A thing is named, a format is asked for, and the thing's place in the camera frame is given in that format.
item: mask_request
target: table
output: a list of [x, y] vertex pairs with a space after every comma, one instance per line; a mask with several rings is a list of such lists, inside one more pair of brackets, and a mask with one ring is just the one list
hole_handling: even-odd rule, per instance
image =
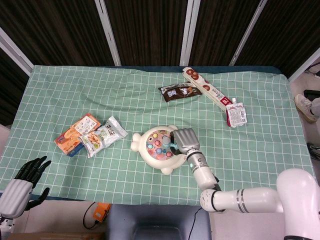
[[[226, 124], [226, 114], [206, 96], [166, 103], [158, 87], [184, 82], [180, 72], [38, 66], [30, 75], [0, 161], [0, 190], [18, 169], [44, 155], [52, 163], [34, 194], [114, 204], [197, 205], [201, 191], [187, 165], [163, 175], [130, 150], [133, 133], [159, 125], [192, 127], [223, 190], [276, 187], [288, 168], [313, 174], [288, 80], [255, 71], [201, 73], [228, 97], [244, 102], [248, 123]], [[128, 132], [95, 157], [85, 149], [70, 158], [56, 139], [86, 113], [101, 123], [114, 116]]]

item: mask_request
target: black cable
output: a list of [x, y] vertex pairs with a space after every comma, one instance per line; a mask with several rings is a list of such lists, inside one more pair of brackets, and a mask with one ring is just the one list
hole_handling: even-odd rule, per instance
[[193, 223], [192, 223], [192, 227], [191, 227], [191, 230], [190, 230], [190, 233], [189, 233], [188, 240], [190, 240], [192, 230], [194, 229], [194, 226], [195, 226], [196, 215], [197, 215], [197, 213], [198, 213], [201, 209], [202, 209], [202, 207], [200, 207], [200, 208], [198, 209], [198, 211], [196, 211], [195, 214], [194, 214], [194, 219], [193, 219]]
[[95, 201], [94, 201], [93, 203], [91, 203], [91, 205], [87, 208], [87, 210], [85, 211], [85, 213], [84, 213], [84, 215], [83, 215], [82, 224], [83, 224], [83, 226], [84, 226], [86, 229], [88, 229], [88, 230], [92, 229], [95, 225], [98, 224], [98, 221], [97, 221], [97, 220], [94, 221], [93, 226], [88, 227], [88, 226], [86, 226], [86, 224], [85, 224], [86, 214], [87, 214], [87, 212], [89, 211], [89, 209], [92, 207], [92, 205], [95, 204], [95, 203], [96, 203]]
[[312, 67], [314, 67], [314, 66], [316, 66], [316, 65], [318, 65], [318, 64], [320, 64], [320, 62], [317, 62], [317, 63], [315, 63], [315, 64], [310, 65], [306, 70], [308, 70], [308, 69], [310, 69], [310, 68], [312, 68]]
[[310, 71], [310, 70], [305, 70], [305, 72], [308, 72], [310, 74], [316, 74], [316, 72]]

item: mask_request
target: black curtain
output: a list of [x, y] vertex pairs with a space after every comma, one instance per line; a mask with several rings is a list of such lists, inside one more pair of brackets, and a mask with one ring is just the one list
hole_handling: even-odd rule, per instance
[[0, 124], [11, 125], [29, 76], [0, 49]]
[[105, 0], [123, 66], [178, 66], [187, 0]]
[[320, 48], [319, 0], [268, 0], [236, 65], [270, 65], [290, 77]]
[[201, 0], [191, 66], [229, 65], [259, 0]]
[[34, 65], [114, 65], [93, 0], [1, 0], [0, 9], [0, 27]]

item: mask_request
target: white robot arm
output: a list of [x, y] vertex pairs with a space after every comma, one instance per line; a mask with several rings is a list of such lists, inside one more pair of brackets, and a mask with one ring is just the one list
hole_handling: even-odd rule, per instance
[[195, 180], [203, 192], [200, 205], [208, 212], [233, 210], [239, 213], [282, 213], [284, 240], [320, 240], [320, 188], [302, 169], [283, 171], [277, 178], [277, 191], [267, 187], [221, 191], [211, 173], [192, 128], [172, 132], [180, 153], [187, 155]]

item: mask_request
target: sneaker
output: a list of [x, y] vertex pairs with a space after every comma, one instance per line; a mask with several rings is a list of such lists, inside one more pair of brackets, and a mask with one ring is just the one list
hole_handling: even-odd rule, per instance
[[294, 103], [296, 109], [303, 114], [304, 118], [309, 123], [315, 123], [317, 121], [318, 118], [310, 112], [312, 102], [309, 99], [301, 94], [298, 94], [294, 97]]
[[315, 146], [312, 143], [307, 143], [306, 144], [310, 153], [310, 156], [314, 158], [315, 160], [320, 161], [320, 147]]

